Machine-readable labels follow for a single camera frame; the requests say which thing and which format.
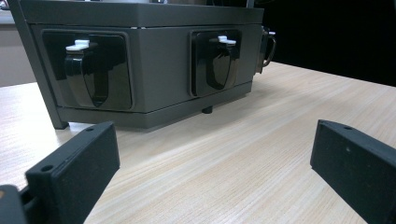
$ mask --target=screw hole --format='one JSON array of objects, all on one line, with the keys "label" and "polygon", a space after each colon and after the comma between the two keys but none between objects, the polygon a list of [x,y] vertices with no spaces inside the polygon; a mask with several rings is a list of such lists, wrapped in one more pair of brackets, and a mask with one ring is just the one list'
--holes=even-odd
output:
[{"label": "screw hole", "polygon": [[46,165],[43,168],[41,168],[41,172],[47,172],[50,171],[53,168],[52,165]]}]

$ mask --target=wooden table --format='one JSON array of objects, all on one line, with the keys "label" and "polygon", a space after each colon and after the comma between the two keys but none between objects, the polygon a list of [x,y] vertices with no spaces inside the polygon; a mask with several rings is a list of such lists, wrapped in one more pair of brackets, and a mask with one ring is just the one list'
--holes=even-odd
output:
[{"label": "wooden table", "polygon": [[[89,126],[55,131],[35,83],[1,88],[0,106],[0,185],[23,188],[24,171]],[[396,89],[271,63],[211,115],[117,128],[121,168],[86,223],[364,223],[311,169],[318,119],[396,147]]]}]

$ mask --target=white latch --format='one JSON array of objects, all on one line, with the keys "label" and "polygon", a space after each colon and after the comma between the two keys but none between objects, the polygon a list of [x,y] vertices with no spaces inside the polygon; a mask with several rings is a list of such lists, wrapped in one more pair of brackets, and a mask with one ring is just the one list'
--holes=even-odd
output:
[{"label": "white latch", "polygon": [[227,35],[219,35],[218,36],[219,42],[223,44],[234,45],[236,44],[236,40],[229,40],[227,39]]},{"label": "white latch", "polygon": [[67,50],[82,50],[90,47],[90,40],[77,39],[75,45],[66,47]]}]

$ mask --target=dark background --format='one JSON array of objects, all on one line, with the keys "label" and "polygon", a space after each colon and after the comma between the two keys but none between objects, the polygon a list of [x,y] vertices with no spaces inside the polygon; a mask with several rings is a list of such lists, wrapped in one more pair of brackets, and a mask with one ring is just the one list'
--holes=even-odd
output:
[{"label": "dark background", "polygon": [[276,32],[275,62],[396,87],[393,1],[256,0],[255,7],[265,8],[263,25]]}]

